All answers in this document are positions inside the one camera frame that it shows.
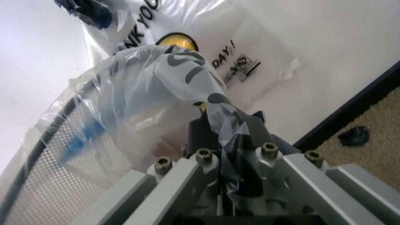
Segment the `metal mesh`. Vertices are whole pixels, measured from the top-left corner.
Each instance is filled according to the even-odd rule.
[[[75,109],[48,143],[25,181],[6,224],[67,224],[105,191],[75,176],[57,160],[57,155],[75,135],[71,119],[77,118],[82,110],[81,105]],[[80,162],[90,167],[88,161]]]

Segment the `socket head bolt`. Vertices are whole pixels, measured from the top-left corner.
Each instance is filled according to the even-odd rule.
[[[324,162],[324,158],[315,150],[306,151],[304,157],[318,168],[321,168]]]
[[[156,170],[156,173],[161,175],[166,175],[171,168],[172,161],[170,158],[165,156],[159,157],[156,163],[154,163],[154,169]]]
[[[186,157],[186,155],[187,155],[187,145],[186,144],[182,144],[180,146],[180,150],[181,150],[182,157]]]
[[[261,146],[261,154],[265,158],[274,159],[278,156],[278,146],[272,142],[266,142]]]
[[[197,149],[196,153],[196,161],[201,164],[209,164],[213,161],[213,153],[209,149]]]

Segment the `clear plastic bag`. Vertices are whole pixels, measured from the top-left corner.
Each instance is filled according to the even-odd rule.
[[[225,91],[202,55],[174,45],[132,48],[99,63],[71,80],[27,134],[12,161],[17,175],[7,168],[1,177],[0,222],[68,222],[130,169],[145,172],[159,156],[177,160],[199,102],[218,134],[228,195],[262,196],[254,150],[269,134]]]
[[[107,2],[106,29],[84,24],[90,60],[148,44],[177,44],[199,51],[245,108],[276,83],[292,76],[298,60],[231,0],[115,0]]]

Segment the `black baseboard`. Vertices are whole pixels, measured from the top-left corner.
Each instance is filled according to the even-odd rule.
[[[313,150],[341,128],[363,114],[400,85],[400,61],[332,113],[294,146],[301,151]]]

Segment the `beige carpet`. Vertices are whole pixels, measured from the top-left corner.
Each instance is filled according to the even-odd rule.
[[[370,128],[363,147],[344,147],[338,135],[362,125]],[[330,166],[357,163],[390,186],[400,190],[400,88],[320,145],[317,150]]]

